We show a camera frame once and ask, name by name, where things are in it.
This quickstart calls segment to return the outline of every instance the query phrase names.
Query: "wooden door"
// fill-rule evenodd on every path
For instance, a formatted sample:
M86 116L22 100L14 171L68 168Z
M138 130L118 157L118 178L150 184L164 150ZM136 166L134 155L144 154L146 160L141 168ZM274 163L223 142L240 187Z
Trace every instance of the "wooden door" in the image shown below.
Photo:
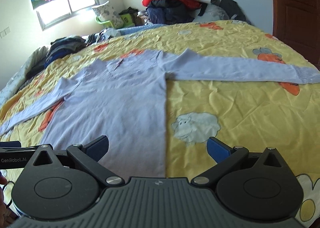
M273 0L273 35L320 67L320 0Z

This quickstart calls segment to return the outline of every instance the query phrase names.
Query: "floral pillow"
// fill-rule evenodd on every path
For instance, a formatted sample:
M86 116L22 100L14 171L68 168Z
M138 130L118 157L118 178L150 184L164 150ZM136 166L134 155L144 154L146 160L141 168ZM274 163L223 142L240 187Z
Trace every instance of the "floral pillow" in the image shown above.
M113 6L110 5L109 1L98 6L93 6L92 10L101 22L112 21L116 28L121 28L124 24L123 20Z

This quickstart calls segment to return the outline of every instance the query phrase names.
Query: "window frame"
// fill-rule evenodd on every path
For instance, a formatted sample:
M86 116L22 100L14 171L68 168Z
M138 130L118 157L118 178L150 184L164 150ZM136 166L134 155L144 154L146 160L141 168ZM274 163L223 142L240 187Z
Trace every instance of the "window frame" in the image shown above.
M49 23L47 23L47 24L45 24L45 23L43 22L40 13L39 13L38 11L36 11L42 31L44 31L44 30L46 30L46 29L48 29L48 28L50 28L50 27L52 27L52 26L54 26L54 25L57 25L58 23L63 22L63 21L65 21L65 20L67 20L67 19L70 19L70 18L72 18L72 17L75 17L75 16L79 15L80 13L82 13L83 11L91 10L91 7L92 7L92 6L95 6L95 5L99 5L99 4L100 4L100 3L99 3L99 0L94 0L95 3L94 3L93 5L90 5L90 6L88 6L88 7L84 7L84 8L82 8L82 9L80 9L80 10L77 10L77 11L73 11L73 10L71 9L71 5L70 5L69 0L67 0L67 1L68 1L69 9L70 9L71 12L70 12L69 14L63 15L63 16L61 16L61 17L59 17L59 18L56 18L56 19L54 19L53 21L51 21L51 22L49 22Z

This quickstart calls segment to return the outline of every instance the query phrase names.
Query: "orange carrot print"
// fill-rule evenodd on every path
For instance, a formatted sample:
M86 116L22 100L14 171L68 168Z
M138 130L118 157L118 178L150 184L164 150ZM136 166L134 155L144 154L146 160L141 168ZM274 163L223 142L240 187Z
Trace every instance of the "orange carrot print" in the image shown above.
M265 36L269 39L272 39L272 40L278 40L275 36L272 36L271 34L267 33L265 34Z
M43 94L43 91L42 91L42 90L36 92L36 93L35 93L35 97L38 97L38 96L41 95L41 94Z
M130 54L141 55L145 50L134 49L120 56L120 58L127 58Z
M282 60L282 56L278 53L272 53L269 48L254 49L252 52L258 55L259 60L285 64ZM300 93L300 87L298 84L279 82L279 85L294 96L297 96Z
M100 52L100 51L104 50L108 45L109 45L109 43L101 44L101 45L95 47L93 50L94 50L94 52Z
M44 78L44 74L42 73L39 78L35 81L35 85L37 85L39 83L40 80L42 80Z
M223 28L221 28L215 22L202 23L202 24L200 24L200 27L205 27L205 28L209 28L209 29L212 29L212 30L223 30Z
M38 128L39 132L42 132L47 128L47 126L49 125L49 123L52 120L54 113L56 112L56 110L59 108L59 106L62 103L63 103L63 100L60 101L59 103L55 104L50 110L47 111L47 113L45 114L44 120L42 121L40 127Z

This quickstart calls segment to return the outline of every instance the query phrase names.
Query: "hand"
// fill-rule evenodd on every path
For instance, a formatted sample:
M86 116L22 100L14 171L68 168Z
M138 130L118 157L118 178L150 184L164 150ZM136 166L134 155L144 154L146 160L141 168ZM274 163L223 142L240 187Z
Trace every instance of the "hand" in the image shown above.
M8 181L6 180L5 177L1 175L0 177L0 184L1 185L6 185L8 184ZM4 204L4 196L3 196L3 191L0 188L0 227L3 227L4 224L4 214L7 211L6 205Z

